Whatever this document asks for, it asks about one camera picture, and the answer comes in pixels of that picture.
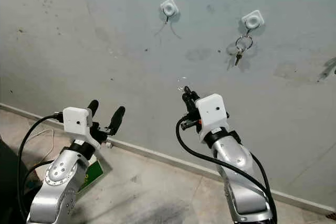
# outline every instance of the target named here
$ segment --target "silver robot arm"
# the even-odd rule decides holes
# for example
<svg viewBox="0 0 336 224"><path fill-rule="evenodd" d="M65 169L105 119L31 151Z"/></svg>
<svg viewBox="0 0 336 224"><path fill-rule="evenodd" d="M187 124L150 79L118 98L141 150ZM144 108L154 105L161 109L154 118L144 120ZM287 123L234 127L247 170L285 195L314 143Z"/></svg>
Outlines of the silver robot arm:
<svg viewBox="0 0 336 224"><path fill-rule="evenodd" d="M224 162L255 178L252 154L241 145L236 132L229 132L228 113L223 98L219 94L212 94L200 99L195 91L190 91L188 87L185 87L182 99L186 103L188 114L181 119L181 128L185 130L196 126L199 139L208 145L214 158L219 161L216 164L217 170L224 180L225 196L233 222L276 223L276 217L274 218L272 213L273 210L276 215L276 209L271 209L273 206L271 203L274 202L273 199L270 199L270 191L266 195L250 179L218 164ZM177 127L177 138L180 138L179 142L181 143ZM192 151L184 143L181 145L191 154L205 159L204 155Z"/></svg>
<svg viewBox="0 0 336 224"><path fill-rule="evenodd" d="M119 107L111 124L101 129L98 123L92 122L97 108L98 102L92 101L89 109L68 107L61 113L64 131L74 141L47 168L43 185L30 207L27 224L68 223L76 192L85 179L88 160L107 140L107 135L115 135L125 112L124 107Z"/></svg>

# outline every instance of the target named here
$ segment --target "white cable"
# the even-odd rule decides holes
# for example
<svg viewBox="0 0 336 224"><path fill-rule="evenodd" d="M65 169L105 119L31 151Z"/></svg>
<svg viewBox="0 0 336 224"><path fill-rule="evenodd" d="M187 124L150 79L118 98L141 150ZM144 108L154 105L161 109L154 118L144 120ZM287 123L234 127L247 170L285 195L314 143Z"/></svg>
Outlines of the white cable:
<svg viewBox="0 0 336 224"><path fill-rule="evenodd" d="M32 136L30 136L28 139L27 139L27 142L29 142L32 138L35 138L37 137L38 135L41 135L42 133L44 132L47 132L47 131L51 131L51 149L48 151L48 153L41 159L41 161L39 163L41 163L54 149L54 130L53 129L45 129L39 133L36 133Z"/></svg>

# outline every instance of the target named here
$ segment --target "key ring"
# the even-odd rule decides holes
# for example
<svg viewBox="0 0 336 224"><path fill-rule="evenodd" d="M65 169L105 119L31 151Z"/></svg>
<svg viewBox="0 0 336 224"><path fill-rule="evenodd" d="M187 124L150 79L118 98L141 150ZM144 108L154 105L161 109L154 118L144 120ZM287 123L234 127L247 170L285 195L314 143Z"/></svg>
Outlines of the key ring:
<svg viewBox="0 0 336 224"><path fill-rule="evenodd" d="M239 41L242 40L243 38L248 38L248 39L251 41L251 43L250 43L250 45L249 45L248 47L240 48L240 47L238 46L238 44L239 44ZM252 45L253 45L253 39L252 39L252 37L249 36L248 34L246 34L246 35L241 35L241 36L236 40L236 48L239 50L239 52L244 52L244 51L246 51L246 50L249 49Z"/></svg>

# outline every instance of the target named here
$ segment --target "gray wall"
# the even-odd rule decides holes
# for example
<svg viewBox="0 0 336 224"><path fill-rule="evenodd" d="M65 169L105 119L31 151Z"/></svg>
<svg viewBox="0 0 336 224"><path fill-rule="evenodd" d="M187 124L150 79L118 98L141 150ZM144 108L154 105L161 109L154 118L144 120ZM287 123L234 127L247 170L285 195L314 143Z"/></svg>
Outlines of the gray wall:
<svg viewBox="0 0 336 224"><path fill-rule="evenodd" d="M1 102L47 115L98 99L105 124L123 104L118 139L214 168L182 150L174 126L181 83L217 92L274 189L336 207L335 0L176 0L179 20L160 31L163 1L0 0ZM266 25L232 67L254 9Z"/></svg>

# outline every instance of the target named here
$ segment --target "tiled floor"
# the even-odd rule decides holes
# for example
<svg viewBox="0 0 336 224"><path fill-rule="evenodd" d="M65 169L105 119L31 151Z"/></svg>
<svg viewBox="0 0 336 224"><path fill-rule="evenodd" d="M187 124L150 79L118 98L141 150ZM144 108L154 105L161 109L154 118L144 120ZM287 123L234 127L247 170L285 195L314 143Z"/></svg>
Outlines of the tiled floor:
<svg viewBox="0 0 336 224"><path fill-rule="evenodd" d="M32 123L0 110L0 135L15 151ZM41 125L36 132L47 128ZM49 157L66 145L68 137L55 129L55 147ZM50 133L31 140L25 147L27 166L49 149ZM222 183L116 147L103 147L101 155L107 172L80 193L71 223L232 223ZM276 204L279 224L336 223L288 204Z"/></svg>

